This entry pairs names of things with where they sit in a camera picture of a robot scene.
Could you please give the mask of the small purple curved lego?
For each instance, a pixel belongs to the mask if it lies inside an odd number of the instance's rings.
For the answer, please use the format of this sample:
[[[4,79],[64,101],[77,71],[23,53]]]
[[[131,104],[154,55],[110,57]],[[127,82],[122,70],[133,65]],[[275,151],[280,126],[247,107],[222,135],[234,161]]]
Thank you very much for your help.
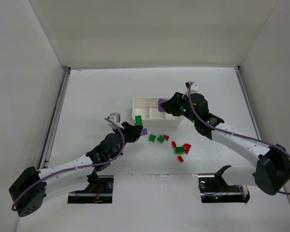
[[[140,134],[140,136],[145,136],[145,135],[148,135],[147,128],[143,128]]]

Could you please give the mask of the long green lego plate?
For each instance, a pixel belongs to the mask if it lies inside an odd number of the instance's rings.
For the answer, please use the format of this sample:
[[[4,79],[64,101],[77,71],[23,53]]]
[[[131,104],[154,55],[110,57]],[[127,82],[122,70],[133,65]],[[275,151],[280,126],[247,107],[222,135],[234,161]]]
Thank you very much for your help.
[[[140,115],[135,116],[135,126],[142,126],[143,125],[143,120]]]

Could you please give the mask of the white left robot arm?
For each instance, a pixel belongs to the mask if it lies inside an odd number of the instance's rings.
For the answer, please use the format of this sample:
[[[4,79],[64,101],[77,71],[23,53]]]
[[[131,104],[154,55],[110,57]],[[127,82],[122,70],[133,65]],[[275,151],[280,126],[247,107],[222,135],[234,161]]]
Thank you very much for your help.
[[[121,156],[126,144],[137,142],[143,130],[128,122],[112,125],[113,132],[81,157],[52,168],[26,168],[9,187],[11,210],[26,217],[52,198],[97,183],[97,173]]]

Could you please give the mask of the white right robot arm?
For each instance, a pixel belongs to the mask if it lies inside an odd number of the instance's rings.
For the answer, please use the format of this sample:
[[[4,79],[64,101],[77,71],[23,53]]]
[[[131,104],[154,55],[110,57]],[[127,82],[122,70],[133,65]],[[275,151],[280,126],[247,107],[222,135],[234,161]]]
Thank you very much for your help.
[[[252,164],[252,170],[223,172],[221,177],[227,184],[257,186],[268,195],[276,195],[290,180],[290,155],[284,147],[238,134],[223,119],[209,112],[202,94],[177,92],[169,100],[159,99],[158,110],[187,118],[200,135],[226,146]]]

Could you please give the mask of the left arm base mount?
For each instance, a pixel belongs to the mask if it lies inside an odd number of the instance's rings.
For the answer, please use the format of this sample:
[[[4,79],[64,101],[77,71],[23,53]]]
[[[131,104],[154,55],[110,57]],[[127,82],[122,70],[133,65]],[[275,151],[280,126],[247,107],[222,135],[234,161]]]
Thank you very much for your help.
[[[88,186],[70,192],[68,204],[111,204],[113,201],[114,176],[92,174]]]

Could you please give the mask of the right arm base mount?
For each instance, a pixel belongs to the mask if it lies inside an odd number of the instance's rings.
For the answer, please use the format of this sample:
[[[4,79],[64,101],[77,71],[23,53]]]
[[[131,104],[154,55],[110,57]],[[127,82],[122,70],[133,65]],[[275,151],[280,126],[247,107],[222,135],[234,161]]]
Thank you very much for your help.
[[[246,186],[228,185],[223,179],[229,168],[231,165],[225,165],[215,173],[198,175],[202,203],[248,203],[250,193]]]

